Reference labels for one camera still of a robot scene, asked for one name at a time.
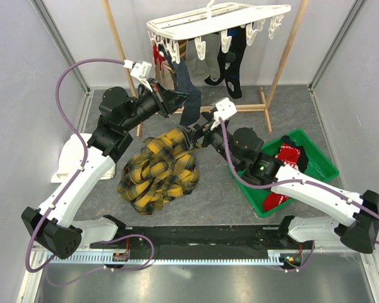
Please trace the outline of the red cat face sock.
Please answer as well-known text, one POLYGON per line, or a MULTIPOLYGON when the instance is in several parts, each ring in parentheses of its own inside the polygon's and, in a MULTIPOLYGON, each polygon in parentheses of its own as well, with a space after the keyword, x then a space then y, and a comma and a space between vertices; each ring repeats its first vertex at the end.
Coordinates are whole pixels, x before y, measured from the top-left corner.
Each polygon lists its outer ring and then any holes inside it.
POLYGON ((301 151, 298 148, 283 143, 280 146, 278 153, 275 155, 275 158, 282 161, 284 164, 299 170, 298 161, 300 156, 301 151))

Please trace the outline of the navy santa sock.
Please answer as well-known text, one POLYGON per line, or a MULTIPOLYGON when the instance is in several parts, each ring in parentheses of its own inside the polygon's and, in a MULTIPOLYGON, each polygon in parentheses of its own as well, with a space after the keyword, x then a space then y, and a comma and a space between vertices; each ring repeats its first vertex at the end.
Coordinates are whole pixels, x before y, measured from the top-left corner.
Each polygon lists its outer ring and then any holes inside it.
POLYGON ((281 137, 281 140, 282 145, 279 149, 277 158, 298 171, 305 172, 308 168, 309 158, 304 146, 297 145, 289 136, 283 136, 281 137))

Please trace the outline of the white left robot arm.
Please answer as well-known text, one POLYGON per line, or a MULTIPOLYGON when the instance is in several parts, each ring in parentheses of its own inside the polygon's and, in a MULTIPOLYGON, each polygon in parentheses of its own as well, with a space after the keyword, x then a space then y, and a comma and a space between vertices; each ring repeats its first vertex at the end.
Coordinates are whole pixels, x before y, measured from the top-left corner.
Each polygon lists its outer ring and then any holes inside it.
POLYGON ((112 248, 124 245, 124 223, 113 216, 87 221, 74 217, 96 183, 128 149, 133 141, 129 132, 154 114, 168 117, 189 99, 188 93, 164 88, 153 78, 148 82, 149 87, 139 85, 138 97, 118 86, 104 92, 97 127, 88 140, 82 141, 83 158, 76 173, 37 209, 28 207, 21 214, 32 239, 59 259, 96 242, 105 241, 112 248))

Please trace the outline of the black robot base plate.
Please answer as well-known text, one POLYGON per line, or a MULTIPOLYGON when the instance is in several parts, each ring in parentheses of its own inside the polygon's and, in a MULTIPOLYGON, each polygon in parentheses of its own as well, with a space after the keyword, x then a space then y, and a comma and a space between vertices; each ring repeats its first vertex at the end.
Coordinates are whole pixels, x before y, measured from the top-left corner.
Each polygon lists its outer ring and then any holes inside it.
POLYGON ((269 250, 311 249, 286 234, 283 223, 268 225, 187 225, 117 228, 112 240, 139 234, 148 237, 157 259, 266 258, 269 250))

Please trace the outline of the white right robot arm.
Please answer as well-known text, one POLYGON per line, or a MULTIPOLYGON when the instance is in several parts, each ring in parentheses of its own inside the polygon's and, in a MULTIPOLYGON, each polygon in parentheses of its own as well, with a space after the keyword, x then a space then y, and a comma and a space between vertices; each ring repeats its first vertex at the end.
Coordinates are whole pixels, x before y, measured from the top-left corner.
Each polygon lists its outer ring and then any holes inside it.
POLYGON ((182 130, 190 142, 202 138, 206 145, 212 145, 244 186, 288 196, 325 213, 318 218, 285 217, 276 234, 281 247, 289 249, 306 241, 339 239, 359 253, 371 254, 375 250, 379 232, 378 193, 339 189, 303 174, 264 153, 263 140, 251 128, 239 128, 231 134, 226 123, 210 120, 201 126, 184 126, 182 130))

